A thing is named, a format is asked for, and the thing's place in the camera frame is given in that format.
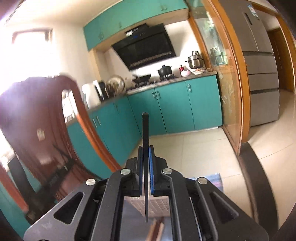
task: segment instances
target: refrigerator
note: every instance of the refrigerator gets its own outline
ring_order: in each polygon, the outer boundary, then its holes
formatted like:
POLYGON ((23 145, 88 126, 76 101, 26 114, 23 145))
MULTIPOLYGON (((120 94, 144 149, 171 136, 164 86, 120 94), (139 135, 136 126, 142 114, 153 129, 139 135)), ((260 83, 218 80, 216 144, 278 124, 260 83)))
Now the refrigerator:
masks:
POLYGON ((267 31, 245 0, 220 0, 241 45, 251 91, 251 126, 279 118, 279 78, 267 31))

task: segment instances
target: tile floor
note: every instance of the tile floor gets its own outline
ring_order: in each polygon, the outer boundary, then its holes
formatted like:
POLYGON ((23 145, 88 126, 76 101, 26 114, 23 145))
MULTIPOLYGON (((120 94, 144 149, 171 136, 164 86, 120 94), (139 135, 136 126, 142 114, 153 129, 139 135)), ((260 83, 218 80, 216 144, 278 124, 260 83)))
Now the tile floor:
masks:
MULTIPOLYGON (((165 158, 168 166, 184 177, 220 173, 224 193, 248 215, 252 215, 242 171, 221 128, 153 136, 149 144, 154 146, 156 156, 165 158)), ((137 149, 130 157, 136 155, 137 149)))
POLYGON ((296 202, 295 95, 280 91, 279 120, 251 127, 249 137, 273 190, 281 226, 296 202))

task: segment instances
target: refrigerator label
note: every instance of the refrigerator label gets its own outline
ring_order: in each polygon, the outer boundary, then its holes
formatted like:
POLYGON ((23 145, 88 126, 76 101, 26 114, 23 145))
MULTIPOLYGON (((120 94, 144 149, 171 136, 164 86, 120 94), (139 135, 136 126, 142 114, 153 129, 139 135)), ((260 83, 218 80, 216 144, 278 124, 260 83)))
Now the refrigerator label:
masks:
POLYGON ((255 12, 255 9, 253 8, 253 6, 251 4, 248 5, 248 8, 250 9, 251 13, 253 14, 254 17, 256 17, 259 20, 259 16, 257 15, 257 13, 255 12))

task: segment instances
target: black mount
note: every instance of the black mount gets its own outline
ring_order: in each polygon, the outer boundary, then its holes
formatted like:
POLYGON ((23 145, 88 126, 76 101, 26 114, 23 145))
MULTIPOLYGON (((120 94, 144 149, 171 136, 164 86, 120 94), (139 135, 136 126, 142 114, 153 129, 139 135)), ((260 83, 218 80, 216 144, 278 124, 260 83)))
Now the black mount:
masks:
POLYGON ((118 241, 124 196, 142 194, 146 218, 148 169, 151 194, 169 196, 173 240, 268 241, 267 232, 206 178, 187 179, 168 168, 149 146, 148 114, 143 114, 143 147, 126 168, 102 181, 89 179, 25 233, 24 241, 118 241))

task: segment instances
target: metal screw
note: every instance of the metal screw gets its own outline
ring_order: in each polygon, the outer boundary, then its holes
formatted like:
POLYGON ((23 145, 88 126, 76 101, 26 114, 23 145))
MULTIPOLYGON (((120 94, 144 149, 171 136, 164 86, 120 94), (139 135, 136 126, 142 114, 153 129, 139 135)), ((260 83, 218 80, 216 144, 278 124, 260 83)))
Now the metal screw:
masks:
POLYGON ((128 175, 128 174, 130 174, 130 173, 131 173, 131 170, 130 170, 130 169, 127 169, 127 168, 125 168, 125 169, 122 169, 120 173, 121 173, 122 175, 128 175))
POLYGON ((86 181, 86 185, 92 186, 96 183, 96 180, 93 178, 90 178, 86 181))
POLYGON ((199 183, 199 184, 207 184, 207 179, 204 178, 204 177, 200 177, 200 178, 198 179, 198 183, 199 183))
POLYGON ((164 174, 171 174, 173 172, 173 170, 171 168, 165 168, 163 169, 163 173, 164 174))

